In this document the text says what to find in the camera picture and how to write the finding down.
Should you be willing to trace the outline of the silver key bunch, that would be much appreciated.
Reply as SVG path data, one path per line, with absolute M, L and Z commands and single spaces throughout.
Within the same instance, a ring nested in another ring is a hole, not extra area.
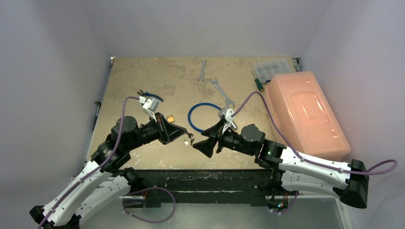
M 189 133 L 187 135 L 188 135 L 188 138 L 189 138 L 189 140 L 187 140 L 187 146 L 192 146 L 193 142 L 194 142 L 194 135 L 191 134 L 191 133 Z

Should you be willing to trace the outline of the blue cable lock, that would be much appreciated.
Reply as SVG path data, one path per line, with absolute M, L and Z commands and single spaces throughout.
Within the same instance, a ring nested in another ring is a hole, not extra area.
M 203 102 L 193 105 L 187 114 L 187 120 L 195 131 L 202 132 L 210 125 L 219 121 L 218 113 L 221 111 L 221 107 L 216 104 Z

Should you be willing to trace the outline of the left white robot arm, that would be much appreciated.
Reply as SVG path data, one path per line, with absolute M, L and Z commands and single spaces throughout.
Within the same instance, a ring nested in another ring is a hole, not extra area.
M 116 186 L 107 185 L 105 189 L 111 194 L 122 192 L 137 195 L 145 186 L 141 177 L 133 168 L 120 170 L 131 156 L 130 151 L 155 140 L 167 145 L 182 135 L 193 135 L 187 129 L 169 123 L 164 115 L 156 113 L 145 125 L 138 125 L 132 116 L 122 116 L 106 140 L 92 154 L 80 174 L 72 183 L 51 202 L 44 206 L 35 206 L 30 215 L 38 223 L 40 229 L 77 229 L 83 214 L 76 211 L 80 206 L 88 210 L 94 207 L 85 200 L 94 190 L 117 174 Z

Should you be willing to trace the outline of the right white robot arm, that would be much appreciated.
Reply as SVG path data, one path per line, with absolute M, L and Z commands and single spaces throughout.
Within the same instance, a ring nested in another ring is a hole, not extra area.
M 208 158 L 228 148 L 254 156 L 256 164 L 272 170 L 268 188 L 274 194 L 317 192 L 336 197 L 354 208 L 367 208 L 369 176 L 360 160 L 336 162 L 294 152 L 291 147 L 266 139 L 265 133 L 254 124 L 237 133 L 226 129 L 225 122 L 220 121 L 202 135 L 207 139 L 193 144 L 193 148 Z

